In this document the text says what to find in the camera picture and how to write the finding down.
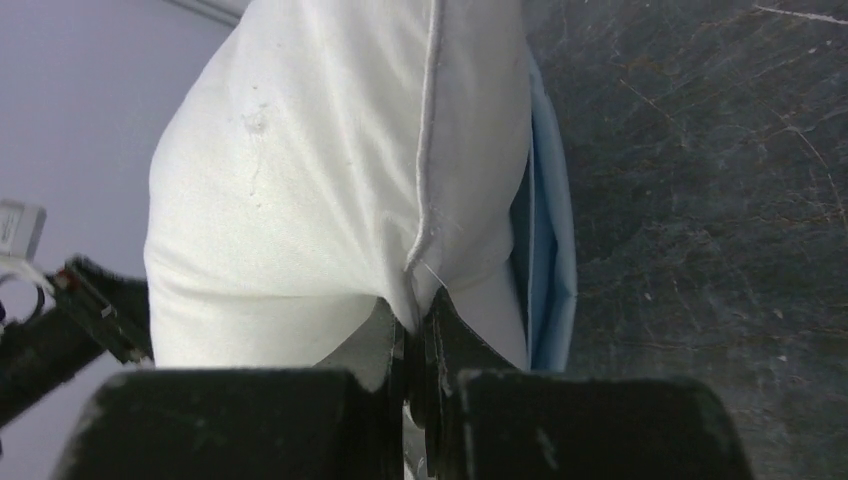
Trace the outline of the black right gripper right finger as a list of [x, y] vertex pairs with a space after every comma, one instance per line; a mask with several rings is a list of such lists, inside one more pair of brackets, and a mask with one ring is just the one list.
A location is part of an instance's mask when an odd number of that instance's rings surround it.
[[497, 354], [440, 291], [420, 336], [420, 425], [437, 479], [749, 479], [720, 398], [689, 377], [571, 380]]

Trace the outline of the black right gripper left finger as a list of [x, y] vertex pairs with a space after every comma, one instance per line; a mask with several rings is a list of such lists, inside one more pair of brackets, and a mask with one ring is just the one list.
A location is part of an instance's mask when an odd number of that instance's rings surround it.
[[403, 330], [384, 301], [311, 368], [146, 370], [85, 405], [57, 479], [400, 479]]

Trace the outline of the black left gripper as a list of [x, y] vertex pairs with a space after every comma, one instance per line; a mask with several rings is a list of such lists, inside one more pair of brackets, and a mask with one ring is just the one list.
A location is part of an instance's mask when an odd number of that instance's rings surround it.
[[46, 276], [34, 312], [1, 322], [1, 425], [6, 426], [105, 353], [122, 364], [153, 358], [148, 284], [85, 256]]

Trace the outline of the light blue pillowcase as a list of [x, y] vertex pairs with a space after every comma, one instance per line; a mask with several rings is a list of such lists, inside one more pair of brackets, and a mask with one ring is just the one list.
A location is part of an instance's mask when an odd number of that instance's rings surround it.
[[531, 142], [525, 173], [511, 205], [511, 261], [524, 309], [528, 368], [567, 368], [578, 294], [577, 260], [567, 159], [552, 100], [539, 65], [527, 53]]

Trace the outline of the white pillow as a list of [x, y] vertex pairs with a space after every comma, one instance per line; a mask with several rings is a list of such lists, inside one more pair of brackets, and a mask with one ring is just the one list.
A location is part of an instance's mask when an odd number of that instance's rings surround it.
[[529, 364], [510, 208], [531, 145], [517, 1], [254, 1], [164, 132], [145, 267], [160, 368], [317, 364], [440, 289]]

